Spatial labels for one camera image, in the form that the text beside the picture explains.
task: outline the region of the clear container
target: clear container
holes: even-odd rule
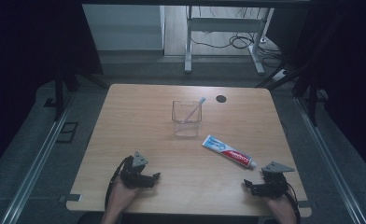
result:
[[[172,121],[175,136],[198,136],[202,118],[202,105],[198,101],[174,101]]]

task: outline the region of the wooden floor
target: wooden floor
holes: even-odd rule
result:
[[[222,18],[261,18],[265,9],[257,7],[193,7],[192,17],[222,17]],[[165,46],[164,55],[180,56],[185,54],[185,46],[187,40],[187,18],[188,9],[186,7],[165,7]],[[192,32],[191,38],[195,42],[201,42],[212,46],[226,46],[230,44],[230,38],[236,33],[222,32]],[[240,36],[249,37],[248,34],[239,34]],[[241,40],[234,42],[238,47],[249,44],[249,41]],[[206,45],[195,44],[191,42],[193,55],[249,55],[247,49],[237,49],[233,46],[227,48],[213,48]]]

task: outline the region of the black device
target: black device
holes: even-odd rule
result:
[[[157,173],[153,176],[141,175],[140,173],[145,169],[148,160],[146,160],[139,152],[135,152],[134,156],[126,157],[119,167],[117,167],[116,172],[110,179],[106,198],[105,198],[105,209],[107,209],[108,198],[110,196],[111,190],[113,189],[114,181],[118,176],[120,176],[124,185],[129,189],[134,188],[153,188],[156,181],[160,178],[161,173]]]
[[[286,165],[282,165],[278,162],[272,161],[270,164],[261,168],[264,184],[254,185],[252,182],[245,180],[245,186],[250,189],[253,196],[269,197],[269,198],[279,198],[285,195],[293,207],[294,213],[296,215],[297,223],[300,223],[301,216],[299,211],[299,206],[297,204],[297,199],[293,199],[288,193],[289,183],[283,173],[293,172],[294,169]]]

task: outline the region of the white toothpaste tube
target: white toothpaste tube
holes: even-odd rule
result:
[[[206,137],[203,142],[203,146],[221,153],[222,155],[240,163],[241,165],[244,165],[245,167],[255,169],[257,166],[257,163],[253,161],[253,159],[247,154],[244,154],[233,147],[229,147],[227,144],[221,142],[212,135],[208,135]]]

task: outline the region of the toothpaste cap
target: toothpaste cap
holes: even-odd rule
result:
[[[257,163],[255,161],[251,161],[249,166],[252,168],[252,169],[255,169],[257,167]]]

